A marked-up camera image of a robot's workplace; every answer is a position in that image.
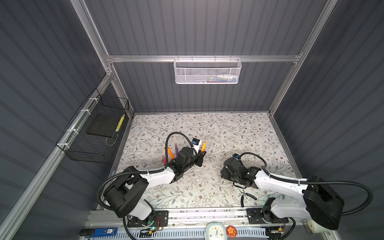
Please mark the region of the orange marker pen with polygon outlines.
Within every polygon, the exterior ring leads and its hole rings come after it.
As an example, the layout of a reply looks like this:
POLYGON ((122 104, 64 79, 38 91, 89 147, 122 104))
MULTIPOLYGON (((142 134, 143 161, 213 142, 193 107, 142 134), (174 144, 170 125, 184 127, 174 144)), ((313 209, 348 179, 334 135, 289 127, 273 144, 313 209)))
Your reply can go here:
POLYGON ((174 154, 172 153, 170 148, 167 148, 167 150, 168 150, 168 154, 170 155, 171 159, 173 160, 175 158, 174 154))
POLYGON ((202 149, 201 149, 201 152, 204 152, 205 151, 205 149, 206 149, 206 141, 204 141, 204 143, 203 143, 203 146, 202 146, 202 149))

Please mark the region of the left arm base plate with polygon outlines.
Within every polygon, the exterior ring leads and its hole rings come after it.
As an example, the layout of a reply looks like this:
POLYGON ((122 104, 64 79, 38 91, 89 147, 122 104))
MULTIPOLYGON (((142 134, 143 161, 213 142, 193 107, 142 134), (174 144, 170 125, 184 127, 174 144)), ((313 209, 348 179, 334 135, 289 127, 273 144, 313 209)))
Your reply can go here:
POLYGON ((169 211, 154 211, 144 220, 129 216, 127 226, 129 228, 166 227, 168 225, 169 211))

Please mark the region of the purple marker pen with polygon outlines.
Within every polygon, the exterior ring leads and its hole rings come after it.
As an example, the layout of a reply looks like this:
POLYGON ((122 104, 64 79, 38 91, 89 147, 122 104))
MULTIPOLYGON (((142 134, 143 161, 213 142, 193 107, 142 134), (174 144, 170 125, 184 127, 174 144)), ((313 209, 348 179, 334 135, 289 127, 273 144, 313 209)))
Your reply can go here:
POLYGON ((176 154, 176 157, 178 157, 179 149, 178 149, 178 145, 177 144, 175 144, 175 154, 176 154))

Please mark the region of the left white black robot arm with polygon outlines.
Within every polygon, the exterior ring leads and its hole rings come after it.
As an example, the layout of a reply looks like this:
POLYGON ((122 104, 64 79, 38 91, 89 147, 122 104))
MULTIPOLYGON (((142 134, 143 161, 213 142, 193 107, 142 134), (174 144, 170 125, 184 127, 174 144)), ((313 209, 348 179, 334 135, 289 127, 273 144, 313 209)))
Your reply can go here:
POLYGON ((158 173, 136 174, 136 168, 129 167, 105 189, 103 196, 118 218, 132 216, 149 226, 156 218, 156 211, 142 199, 144 192, 155 186, 177 182, 191 167, 201 167, 205 155, 205 150, 196 155, 193 148, 184 147, 171 164, 158 173))

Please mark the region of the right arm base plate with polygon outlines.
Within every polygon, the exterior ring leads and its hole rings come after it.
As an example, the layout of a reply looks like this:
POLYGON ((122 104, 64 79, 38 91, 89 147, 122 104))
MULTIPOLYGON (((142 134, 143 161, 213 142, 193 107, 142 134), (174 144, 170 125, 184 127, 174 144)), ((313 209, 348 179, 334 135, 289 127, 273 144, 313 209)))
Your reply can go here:
POLYGON ((287 224, 289 218, 278 218, 274 214, 263 211, 262 208, 247 208, 247 218, 250 224, 287 224))

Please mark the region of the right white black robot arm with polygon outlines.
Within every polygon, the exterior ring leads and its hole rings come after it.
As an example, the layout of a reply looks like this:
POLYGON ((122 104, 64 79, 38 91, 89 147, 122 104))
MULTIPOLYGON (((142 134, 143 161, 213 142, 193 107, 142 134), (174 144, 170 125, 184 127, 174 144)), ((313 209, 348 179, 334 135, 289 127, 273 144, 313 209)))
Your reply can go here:
POLYGON ((257 167, 246 168, 240 159, 224 162, 221 177, 239 188, 269 190, 289 196, 286 200, 269 197, 259 215, 266 223, 286 223, 288 218, 312 220, 317 225, 337 230, 344 200, 327 184, 307 185, 306 179, 296 179, 267 173, 257 167))

